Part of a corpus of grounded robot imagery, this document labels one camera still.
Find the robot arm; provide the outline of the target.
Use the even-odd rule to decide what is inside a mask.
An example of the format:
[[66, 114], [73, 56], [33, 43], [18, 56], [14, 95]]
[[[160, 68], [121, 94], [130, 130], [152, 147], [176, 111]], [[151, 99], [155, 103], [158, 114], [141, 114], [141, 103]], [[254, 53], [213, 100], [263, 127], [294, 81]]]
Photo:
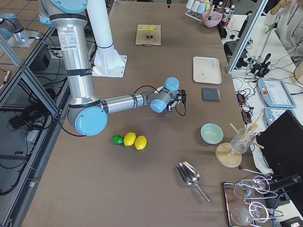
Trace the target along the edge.
[[101, 100], [94, 92], [93, 76], [121, 78], [127, 60], [114, 48], [105, 2], [41, 0], [38, 4], [40, 22], [58, 33], [71, 92], [68, 121], [79, 136], [101, 133], [110, 113], [145, 105], [161, 113], [181, 98], [178, 79], [170, 77], [156, 93], [142, 91]]

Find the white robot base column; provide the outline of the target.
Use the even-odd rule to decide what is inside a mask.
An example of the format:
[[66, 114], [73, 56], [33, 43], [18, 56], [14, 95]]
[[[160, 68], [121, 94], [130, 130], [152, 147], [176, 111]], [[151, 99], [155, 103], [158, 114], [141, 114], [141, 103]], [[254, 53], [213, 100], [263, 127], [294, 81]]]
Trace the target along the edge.
[[97, 50], [93, 62], [93, 76], [122, 78], [127, 56], [114, 48], [107, 7], [104, 0], [89, 0], [87, 12]]

